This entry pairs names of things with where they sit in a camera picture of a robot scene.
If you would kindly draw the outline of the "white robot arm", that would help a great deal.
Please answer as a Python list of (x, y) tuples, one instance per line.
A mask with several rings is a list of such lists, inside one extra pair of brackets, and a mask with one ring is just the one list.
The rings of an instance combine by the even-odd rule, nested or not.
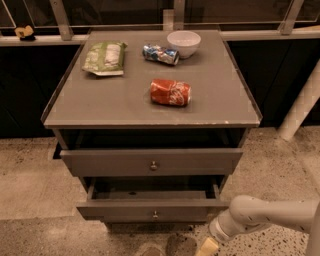
[(210, 223), (210, 236), (204, 240), (195, 256), (213, 256), (219, 243), (240, 234), (278, 225), (307, 233), (309, 240), (305, 256), (320, 256), (320, 200), (265, 201), (248, 195), (233, 198), (227, 210)]

